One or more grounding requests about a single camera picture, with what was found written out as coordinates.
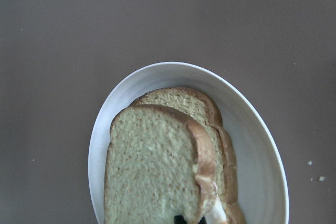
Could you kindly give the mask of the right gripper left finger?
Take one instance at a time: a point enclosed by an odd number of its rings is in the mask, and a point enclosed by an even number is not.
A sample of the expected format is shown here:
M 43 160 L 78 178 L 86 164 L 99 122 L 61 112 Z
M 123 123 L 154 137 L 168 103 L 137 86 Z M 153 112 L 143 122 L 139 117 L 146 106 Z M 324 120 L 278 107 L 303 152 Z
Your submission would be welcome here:
M 183 216 L 175 216 L 174 217 L 174 224 L 185 224 L 185 219 Z

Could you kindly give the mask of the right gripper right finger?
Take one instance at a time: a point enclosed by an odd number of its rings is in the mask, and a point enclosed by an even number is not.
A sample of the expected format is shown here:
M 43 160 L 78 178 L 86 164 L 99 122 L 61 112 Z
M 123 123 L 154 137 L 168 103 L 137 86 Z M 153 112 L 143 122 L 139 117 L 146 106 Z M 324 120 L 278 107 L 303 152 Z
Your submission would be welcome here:
M 206 224 L 206 219 L 205 219 L 205 217 L 201 217 L 201 218 L 199 218 L 199 220 L 198 220 L 198 224 Z

